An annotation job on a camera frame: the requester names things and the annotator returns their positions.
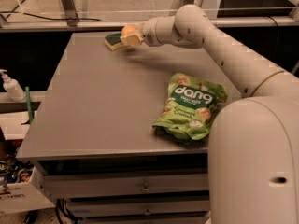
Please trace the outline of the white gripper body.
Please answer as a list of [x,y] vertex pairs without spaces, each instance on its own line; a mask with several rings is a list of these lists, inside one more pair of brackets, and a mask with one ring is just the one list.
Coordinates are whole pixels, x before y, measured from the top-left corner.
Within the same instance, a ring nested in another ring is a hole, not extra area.
[[140,27],[140,32],[144,42],[152,47],[158,47],[161,45],[156,35],[157,22],[157,18],[152,18],[148,21],[143,22]]

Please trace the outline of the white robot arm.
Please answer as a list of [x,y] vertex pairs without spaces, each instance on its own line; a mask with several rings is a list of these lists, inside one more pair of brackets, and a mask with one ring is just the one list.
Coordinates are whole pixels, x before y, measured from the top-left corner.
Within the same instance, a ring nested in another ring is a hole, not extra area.
[[212,224],[299,224],[299,79],[212,24],[196,5],[121,31],[126,45],[199,47],[240,91],[208,140]]

